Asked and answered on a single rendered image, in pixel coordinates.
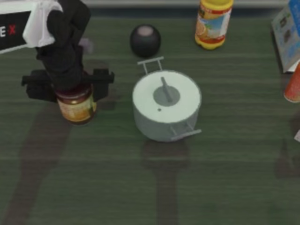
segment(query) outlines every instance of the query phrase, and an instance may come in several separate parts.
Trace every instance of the dark wooden surface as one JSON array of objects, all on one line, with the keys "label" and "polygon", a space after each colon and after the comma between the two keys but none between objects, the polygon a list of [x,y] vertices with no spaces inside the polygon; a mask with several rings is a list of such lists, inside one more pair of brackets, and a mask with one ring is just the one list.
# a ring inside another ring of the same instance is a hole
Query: dark wooden surface
[{"label": "dark wooden surface", "polygon": [[[131,94],[143,68],[128,38],[143,22],[161,32],[163,68],[201,88],[202,134],[161,144],[136,129]],[[42,68],[33,50],[0,56],[1,225],[299,224],[300,109],[283,98],[270,20],[233,18],[211,52],[194,43],[194,24],[92,19],[85,65],[109,63],[116,81],[83,127],[26,97],[21,76]]]}]

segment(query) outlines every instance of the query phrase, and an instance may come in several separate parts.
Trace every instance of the black round object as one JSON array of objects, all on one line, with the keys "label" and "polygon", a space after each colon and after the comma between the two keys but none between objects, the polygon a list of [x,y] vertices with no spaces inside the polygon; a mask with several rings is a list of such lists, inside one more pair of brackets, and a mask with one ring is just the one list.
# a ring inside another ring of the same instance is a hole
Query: black round object
[{"label": "black round object", "polygon": [[139,25],[130,35],[131,50],[141,58],[149,58],[155,55],[160,49],[160,44],[160,33],[152,25]]}]

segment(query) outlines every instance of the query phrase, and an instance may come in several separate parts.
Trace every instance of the red letter x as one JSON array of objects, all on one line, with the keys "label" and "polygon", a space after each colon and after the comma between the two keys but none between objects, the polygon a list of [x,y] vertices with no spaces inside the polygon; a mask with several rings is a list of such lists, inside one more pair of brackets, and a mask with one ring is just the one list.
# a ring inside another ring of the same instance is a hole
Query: red letter x
[{"label": "red letter x", "polygon": [[15,25],[9,26],[8,34],[9,35],[15,34]]}]

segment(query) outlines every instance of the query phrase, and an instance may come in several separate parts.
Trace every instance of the yellow bottle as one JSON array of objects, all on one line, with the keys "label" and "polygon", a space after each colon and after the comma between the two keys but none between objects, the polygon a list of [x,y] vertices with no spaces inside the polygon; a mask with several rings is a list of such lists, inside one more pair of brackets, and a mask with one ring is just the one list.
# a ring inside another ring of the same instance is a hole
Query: yellow bottle
[{"label": "yellow bottle", "polygon": [[225,42],[233,0],[200,0],[195,41],[213,50]]}]

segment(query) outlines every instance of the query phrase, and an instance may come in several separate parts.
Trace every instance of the cardboard box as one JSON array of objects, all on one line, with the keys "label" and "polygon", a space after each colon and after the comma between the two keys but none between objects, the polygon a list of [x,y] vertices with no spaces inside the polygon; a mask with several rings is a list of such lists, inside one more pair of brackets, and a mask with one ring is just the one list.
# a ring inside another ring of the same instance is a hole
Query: cardboard box
[{"label": "cardboard box", "polygon": [[300,62],[300,0],[290,0],[271,25],[283,72],[294,72]]}]

